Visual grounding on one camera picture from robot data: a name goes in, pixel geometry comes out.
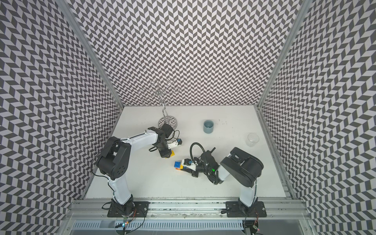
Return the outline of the blue lego brick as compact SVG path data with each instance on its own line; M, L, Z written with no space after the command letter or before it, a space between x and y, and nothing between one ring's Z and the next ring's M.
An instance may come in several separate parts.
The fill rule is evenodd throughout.
M181 165L181 162L180 162L180 161L176 161L176 162L174 163L174 167L175 167L175 168L180 168L180 165Z

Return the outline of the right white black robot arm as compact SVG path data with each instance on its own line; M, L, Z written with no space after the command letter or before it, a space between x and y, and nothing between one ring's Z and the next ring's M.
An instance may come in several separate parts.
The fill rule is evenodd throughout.
M238 208L228 209L227 212L238 212L243 216L250 216L256 211L258 203L257 181L264 169L263 163L238 147L234 147L220 163L217 163L212 156L213 152L213 149L207 150L200 157L192 156L188 160L188 163L195 167L190 170L192 177L197 178L200 173L203 173L214 185L222 184L229 176L235 178L240 183Z

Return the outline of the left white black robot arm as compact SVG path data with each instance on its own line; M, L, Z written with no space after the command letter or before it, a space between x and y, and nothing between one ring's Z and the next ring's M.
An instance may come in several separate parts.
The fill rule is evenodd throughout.
M117 209L121 215L134 212L133 196L129 191L125 175L130 158L145 146L153 146L161 158L170 158L172 149L182 144L181 139L173 137L173 132L174 129L165 124L161 128L150 127L133 137L125 139L111 137L107 141L95 165L108 180L108 185L113 191L111 208Z

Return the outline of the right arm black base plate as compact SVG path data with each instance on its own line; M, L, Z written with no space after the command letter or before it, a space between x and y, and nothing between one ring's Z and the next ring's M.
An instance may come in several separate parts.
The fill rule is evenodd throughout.
M251 207L243 205L240 201L227 201L226 208L221 214L227 215L228 218L233 217L250 217L264 218L267 217L266 208L262 201L257 201Z

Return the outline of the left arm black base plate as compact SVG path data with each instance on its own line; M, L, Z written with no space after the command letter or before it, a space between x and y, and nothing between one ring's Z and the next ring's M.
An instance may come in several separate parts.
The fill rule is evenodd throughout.
M150 202L148 201L134 201L128 202L125 205L120 205L115 201L111 202L108 210L108 217L146 217L149 210Z

